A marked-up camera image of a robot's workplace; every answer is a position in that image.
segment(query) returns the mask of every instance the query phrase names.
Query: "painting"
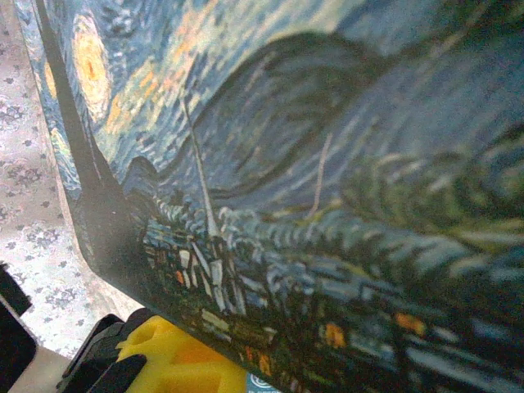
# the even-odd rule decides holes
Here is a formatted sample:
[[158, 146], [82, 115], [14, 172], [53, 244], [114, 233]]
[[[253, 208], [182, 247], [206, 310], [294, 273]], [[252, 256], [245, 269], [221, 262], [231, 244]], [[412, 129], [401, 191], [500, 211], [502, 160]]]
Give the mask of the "painting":
[[524, 391], [524, 3], [17, 0], [91, 269], [282, 391]]

